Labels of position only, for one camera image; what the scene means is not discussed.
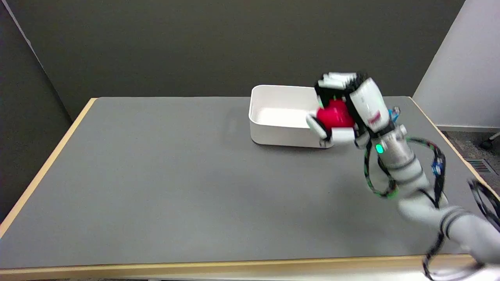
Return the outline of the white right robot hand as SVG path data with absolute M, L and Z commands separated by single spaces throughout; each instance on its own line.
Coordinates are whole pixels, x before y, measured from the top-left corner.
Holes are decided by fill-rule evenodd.
M 325 73 L 314 90 L 319 107 L 305 120 L 321 147 L 358 143 L 365 135 L 375 139 L 395 130 L 392 110 L 367 73 Z

